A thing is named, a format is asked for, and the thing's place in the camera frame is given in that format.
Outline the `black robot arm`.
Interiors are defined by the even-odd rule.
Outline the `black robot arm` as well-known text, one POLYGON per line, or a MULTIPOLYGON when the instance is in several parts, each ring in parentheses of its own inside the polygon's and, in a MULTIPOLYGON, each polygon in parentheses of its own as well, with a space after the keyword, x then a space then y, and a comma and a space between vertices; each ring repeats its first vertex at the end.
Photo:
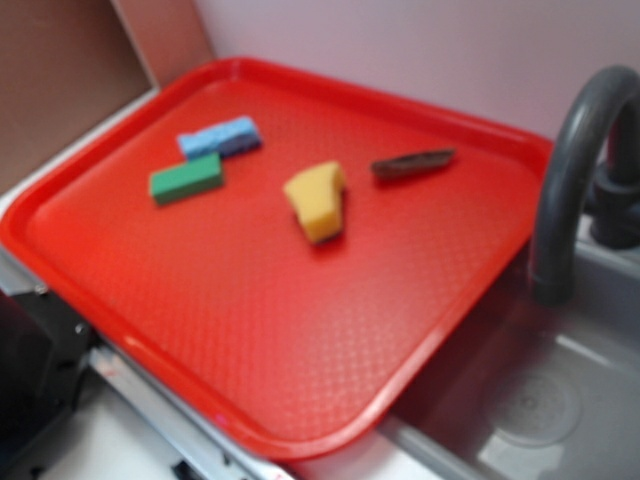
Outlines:
POLYGON ((76 408, 92 326, 53 292, 1 295, 1 465, 76 408))

